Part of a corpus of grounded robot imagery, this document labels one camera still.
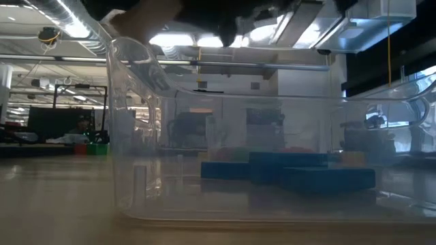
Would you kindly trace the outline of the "black frame rig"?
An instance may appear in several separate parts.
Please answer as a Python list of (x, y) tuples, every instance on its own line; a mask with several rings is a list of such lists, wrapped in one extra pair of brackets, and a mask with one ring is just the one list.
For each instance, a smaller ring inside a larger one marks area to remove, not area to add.
[[(55, 109), (57, 107), (57, 97), (59, 96), (58, 94), (58, 88), (64, 86), (65, 88), (69, 88), (72, 85), (71, 84), (55, 84), (54, 86), (54, 95), (53, 95), (53, 101), (52, 101), (52, 108)], [(91, 88), (95, 88), (95, 89), (99, 89), (102, 88), (104, 90), (104, 104), (103, 104), (103, 109), (102, 109), (102, 125), (101, 125), (101, 129), (95, 134), (95, 142), (97, 142), (98, 139), (101, 140), (102, 144), (108, 144), (109, 143), (109, 136), (108, 136), (108, 131), (104, 129), (105, 125), (106, 125), (106, 108), (108, 106), (108, 87), (107, 86), (100, 86), (100, 85), (90, 85), (90, 84), (75, 84), (74, 88), (76, 89), (91, 89)]]

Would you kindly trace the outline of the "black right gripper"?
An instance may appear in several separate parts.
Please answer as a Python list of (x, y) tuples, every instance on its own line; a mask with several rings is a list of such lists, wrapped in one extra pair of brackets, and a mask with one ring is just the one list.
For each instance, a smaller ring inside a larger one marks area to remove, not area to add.
[(181, 0), (176, 21), (217, 34), (223, 47), (230, 47), (238, 33), (237, 20), (275, 18), (290, 10), (297, 0)]

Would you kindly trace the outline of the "yellow wooden arch block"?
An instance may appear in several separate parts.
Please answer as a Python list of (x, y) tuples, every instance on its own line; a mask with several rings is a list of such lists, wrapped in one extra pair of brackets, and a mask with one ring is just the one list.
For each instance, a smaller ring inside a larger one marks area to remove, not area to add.
[(346, 167), (364, 167), (366, 165), (365, 153), (356, 151), (343, 151), (341, 164)]

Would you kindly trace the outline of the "pink rectangular wooden block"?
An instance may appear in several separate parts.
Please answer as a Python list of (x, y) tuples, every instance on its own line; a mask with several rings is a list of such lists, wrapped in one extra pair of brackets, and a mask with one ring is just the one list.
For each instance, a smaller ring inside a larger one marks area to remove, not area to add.
[(140, 0), (130, 10), (114, 16), (110, 25), (119, 35), (147, 44), (182, 8), (181, 0)]

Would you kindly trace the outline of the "wide silver ceiling duct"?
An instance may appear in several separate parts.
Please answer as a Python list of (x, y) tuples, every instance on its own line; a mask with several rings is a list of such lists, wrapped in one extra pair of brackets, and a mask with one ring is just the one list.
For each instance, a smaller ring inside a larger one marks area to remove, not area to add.
[(95, 56), (106, 55), (107, 43), (112, 38), (96, 20), (91, 18), (80, 0), (23, 1)]

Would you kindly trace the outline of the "clear plastic bin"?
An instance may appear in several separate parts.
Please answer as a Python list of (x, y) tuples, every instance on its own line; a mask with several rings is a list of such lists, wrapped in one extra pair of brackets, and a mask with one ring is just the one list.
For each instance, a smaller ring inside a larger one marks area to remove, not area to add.
[(239, 119), (206, 117), (208, 159), (223, 147), (245, 147), (250, 152), (321, 153), (320, 124), (288, 125), (276, 110), (245, 110)]
[[(328, 71), (278, 69), (253, 76), (187, 74), (155, 61), (127, 38), (108, 51), (110, 149), (116, 204), (151, 220), (386, 221), (436, 223), (436, 67), (361, 97), (341, 92), (345, 59)], [(206, 117), (239, 119), (276, 110), (288, 125), (320, 124), (325, 168), (375, 171), (372, 189), (303, 195), (276, 184), (204, 179)], [(343, 151), (365, 153), (364, 167), (341, 164)]]

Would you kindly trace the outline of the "ceiling light panel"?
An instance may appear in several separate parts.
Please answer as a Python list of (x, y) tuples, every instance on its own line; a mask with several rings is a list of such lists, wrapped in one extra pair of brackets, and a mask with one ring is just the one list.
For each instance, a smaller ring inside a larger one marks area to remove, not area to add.
[(223, 48), (223, 42), (213, 35), (201, 35), (195, 38), (190, 33), (159, 33), (151, 38), (150, 44), (161, 47), (198, 46), (205, 48)]

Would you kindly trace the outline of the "light green wooden cylinder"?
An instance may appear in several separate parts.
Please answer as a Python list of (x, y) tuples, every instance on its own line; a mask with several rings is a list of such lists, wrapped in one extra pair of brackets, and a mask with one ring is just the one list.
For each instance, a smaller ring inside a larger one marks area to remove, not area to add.
[(236, 147), (232, 150), (232, 160), (236, 162), (247, 162), (249, 160), (250, 149)]

